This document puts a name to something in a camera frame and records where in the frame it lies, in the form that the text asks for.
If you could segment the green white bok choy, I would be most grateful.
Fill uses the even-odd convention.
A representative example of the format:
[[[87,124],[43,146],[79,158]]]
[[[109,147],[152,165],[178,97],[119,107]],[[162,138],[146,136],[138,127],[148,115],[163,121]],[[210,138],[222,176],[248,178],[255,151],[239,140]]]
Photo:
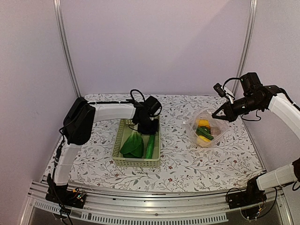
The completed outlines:
[[[125,156],[133,156],[134,158],[142,158],[144,151],[144,142],[141,134],[137,131],[132,131],[130,136],[124,142],[120,149],[120,153]]]

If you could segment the bright green cucumber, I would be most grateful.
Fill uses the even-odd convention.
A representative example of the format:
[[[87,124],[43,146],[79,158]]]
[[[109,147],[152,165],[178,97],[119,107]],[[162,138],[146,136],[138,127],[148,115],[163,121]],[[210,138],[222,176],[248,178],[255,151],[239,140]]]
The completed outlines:
[[[146,159],[152,159],[154,145],[155,145],[155,135],[150,135],[147,144],[146,154],[145,154]]]

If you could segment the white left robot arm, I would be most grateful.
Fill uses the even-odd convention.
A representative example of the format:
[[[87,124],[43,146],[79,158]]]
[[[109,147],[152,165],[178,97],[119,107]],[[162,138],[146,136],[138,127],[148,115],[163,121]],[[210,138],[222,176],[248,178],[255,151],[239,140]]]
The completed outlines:
[[[130,119],[138,125],[142,134],[148,134],[158,129],[154,118],[161,110],[161,103],[153,96],[142,102],[134,99],[88,102],[83,97],[77,98],[64,118],[62,128],[59,129],[63,140],[54,159],[52,179],[56,186],[51,191],[52,197],[59,203],[66,203],[70,199],[69,192],[62,186],[67,185],[75,157],[82,145],[90,139],[94,123]]]

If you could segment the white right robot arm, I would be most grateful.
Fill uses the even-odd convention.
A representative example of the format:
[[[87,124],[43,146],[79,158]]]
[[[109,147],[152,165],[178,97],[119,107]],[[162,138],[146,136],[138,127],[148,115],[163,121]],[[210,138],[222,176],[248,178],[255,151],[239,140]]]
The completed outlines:
[[[252,111],[270,110],[278,116],[293,132],[300,136],[300,110],[291,103],[287,93],[275,85],[260,86],[243,98],[221,105],[212,118],[234,122],[238,116]],[[283,187],[300,180],[300,160],[297,159],[285,166],[267,172],[256,178],[254,186],[243,193],[242,200],[253,204],[260,198],[261,192],[269,188]]]

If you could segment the dark green cucumber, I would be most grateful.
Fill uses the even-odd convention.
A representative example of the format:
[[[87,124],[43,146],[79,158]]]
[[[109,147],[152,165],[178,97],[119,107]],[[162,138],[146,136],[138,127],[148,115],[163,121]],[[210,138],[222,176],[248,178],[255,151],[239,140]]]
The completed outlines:
[[[207,127],[198,127],[196,130],[196,134],[197,135],[202,135],[204,137],[206,137],[209,140],[213,140],[214,137],[210,134],[210,129],[208,129]]]

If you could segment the clear zip top bag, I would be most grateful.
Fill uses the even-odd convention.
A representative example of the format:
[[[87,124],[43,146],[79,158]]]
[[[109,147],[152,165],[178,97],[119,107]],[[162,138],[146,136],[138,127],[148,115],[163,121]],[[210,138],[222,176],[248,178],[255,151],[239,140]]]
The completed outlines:
[[[193,117],[185,122],[186,134],[193,144],[201,147],[213,147],[229,129],[229,122],[214,119],[211,108],[196,112]]]

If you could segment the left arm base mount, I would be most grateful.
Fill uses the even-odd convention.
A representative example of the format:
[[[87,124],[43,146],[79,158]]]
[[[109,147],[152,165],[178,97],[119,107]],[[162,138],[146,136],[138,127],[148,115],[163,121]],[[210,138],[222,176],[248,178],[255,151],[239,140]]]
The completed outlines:
[[[48,190],[45,199],[57,203],[60,206],[69,206],[74,208],[83,209],[86,201],[86,192],[75,188],[68,190],[68,184],[58,186],[54,183],[51,174],[47,176]]]

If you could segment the yellow lemon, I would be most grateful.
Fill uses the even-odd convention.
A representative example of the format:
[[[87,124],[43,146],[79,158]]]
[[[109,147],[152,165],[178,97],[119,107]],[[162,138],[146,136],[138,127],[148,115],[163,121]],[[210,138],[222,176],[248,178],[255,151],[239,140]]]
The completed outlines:
[[[206,137],[200,135],[197,137],[197,144],[201,147],[208,147],[211,145],[211,140],[207,139]]]
[[[210,124],[208,120],[199,120],[198,127],[207,127],[210,128]]]

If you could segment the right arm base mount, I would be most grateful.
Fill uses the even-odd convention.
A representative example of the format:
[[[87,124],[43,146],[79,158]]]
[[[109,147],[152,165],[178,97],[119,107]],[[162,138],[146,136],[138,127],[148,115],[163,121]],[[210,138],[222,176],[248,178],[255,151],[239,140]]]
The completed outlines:
[[[231,188],[225,196],[225,200],[230,209],[246,207],[256,204],[253,208],[241,211],[242,216],[248,220],[258,219],[267,200],[265,191],[261,191],[256,183],[256,178],[252,178],[247,182],[246,190],[242,191],[238,188]]]

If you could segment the brown potato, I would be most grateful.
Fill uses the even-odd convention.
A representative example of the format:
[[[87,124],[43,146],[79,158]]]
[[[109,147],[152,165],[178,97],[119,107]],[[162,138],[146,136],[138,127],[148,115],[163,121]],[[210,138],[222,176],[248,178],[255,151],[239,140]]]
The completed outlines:
[[[219,127],[211,127],[210,134],[212,136],[218,136],[222,133],[222,130]]]

